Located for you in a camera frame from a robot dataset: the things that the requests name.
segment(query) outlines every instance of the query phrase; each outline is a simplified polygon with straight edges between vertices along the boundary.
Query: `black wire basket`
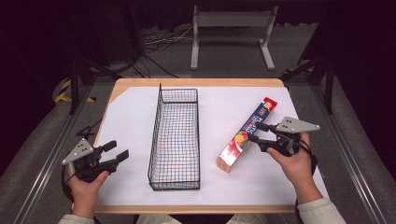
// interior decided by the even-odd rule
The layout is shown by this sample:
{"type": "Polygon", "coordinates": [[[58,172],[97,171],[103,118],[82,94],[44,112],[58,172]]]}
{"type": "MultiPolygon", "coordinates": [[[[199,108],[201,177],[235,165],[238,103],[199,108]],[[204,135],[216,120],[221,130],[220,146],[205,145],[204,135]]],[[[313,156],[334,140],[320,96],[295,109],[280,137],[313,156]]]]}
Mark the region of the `black wire basket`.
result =
{"type": "Polygon", "coordinates": [[[154,190],[200,188],[198,121],[198,90],[163,90],[160,84],[148,167],[154,190]]]}

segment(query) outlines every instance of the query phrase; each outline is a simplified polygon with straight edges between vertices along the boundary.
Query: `hand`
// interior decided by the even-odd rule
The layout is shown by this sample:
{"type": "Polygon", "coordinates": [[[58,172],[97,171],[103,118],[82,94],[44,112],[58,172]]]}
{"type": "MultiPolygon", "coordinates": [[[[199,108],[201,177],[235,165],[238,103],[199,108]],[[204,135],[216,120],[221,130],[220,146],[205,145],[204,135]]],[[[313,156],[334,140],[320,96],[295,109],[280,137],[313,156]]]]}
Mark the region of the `hand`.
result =
{"type": "Polygon", "coordinates": [[[108,171],[103,171],[91,183],[87,183],[73,176],[69,180],[70,188],[74,198],[73,215],[79,217],[93,218],[95,206],[99,197],[99,188],[103,185],[108,171]]]}
{"type": "MultiPolygon", "coordinates": [[[[309,145],[308,133],[300,133],[300,139],[309,145]]],[[[300,149],[291,157],[285,157],[271,147],[267,152],[280,164],[285,176],[294,186],[299,204],[323,198],[312,177],[311,158],[305,150],[300,149]]]]}

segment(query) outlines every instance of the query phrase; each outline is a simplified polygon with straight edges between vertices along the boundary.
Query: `white metal frame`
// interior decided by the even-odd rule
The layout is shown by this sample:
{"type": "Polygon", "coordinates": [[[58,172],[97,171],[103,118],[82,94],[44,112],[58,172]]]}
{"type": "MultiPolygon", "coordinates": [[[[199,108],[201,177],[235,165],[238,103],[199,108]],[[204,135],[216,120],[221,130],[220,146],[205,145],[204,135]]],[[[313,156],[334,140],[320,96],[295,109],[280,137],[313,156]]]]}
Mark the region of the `white metal frame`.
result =
{"type": "Polygon", "coordinates": [[[271,11],[199,11],[197,6],[194,6],[194,15],[192,20],[192,27],[194,31],[194,38],[192,42],[191,53],[191,70],[198,69],[198,53],[199,53],[199,39],[198,27],[216,27],[216,26],[255,26],[265,27],[264,39],[259,39],[262,55],[269,70],[274,70],[274,62],[268,50],[268,41],[274,22],[276,18],[277,7],[273,7],[271,11]]]}

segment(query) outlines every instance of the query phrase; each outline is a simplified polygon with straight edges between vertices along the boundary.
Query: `toothpaste box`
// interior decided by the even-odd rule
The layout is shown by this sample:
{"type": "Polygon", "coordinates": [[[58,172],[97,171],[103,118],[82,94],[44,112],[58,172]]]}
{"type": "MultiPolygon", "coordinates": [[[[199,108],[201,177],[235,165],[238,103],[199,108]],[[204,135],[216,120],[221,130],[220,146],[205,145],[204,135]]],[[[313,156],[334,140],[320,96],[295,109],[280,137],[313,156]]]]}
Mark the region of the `toothpaste box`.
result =
{"type": "Polygon", "coordinates": [[[255,134],[257,132],[256,122],[265,122],[276,105],[277,102],[268,97],[262,100],[245,124],[239,129],[238,133],[231,139],[227,147],[219,154],[216,164],[221,170],[227,173],[231,172],[236,160],[248,147],[247,133],[255,134]]]}

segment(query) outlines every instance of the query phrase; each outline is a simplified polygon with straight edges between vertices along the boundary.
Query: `person's left hand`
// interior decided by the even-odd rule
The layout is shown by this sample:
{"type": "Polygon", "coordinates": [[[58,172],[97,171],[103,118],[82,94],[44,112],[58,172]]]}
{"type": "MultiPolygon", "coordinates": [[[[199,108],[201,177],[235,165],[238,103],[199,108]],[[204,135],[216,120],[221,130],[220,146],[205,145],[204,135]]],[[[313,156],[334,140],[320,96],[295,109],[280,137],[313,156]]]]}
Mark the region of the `person's left hand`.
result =
{"type": "Polygon", "coordinates": [[[103,185],[108,171],[103,171],[91,183],[80,180],[73,176],[69,180],[69,186],[72,189],[74,198],[73,215],[79,217],[93,218],[95,206],[99,197],[99,188],[103,185]]]}

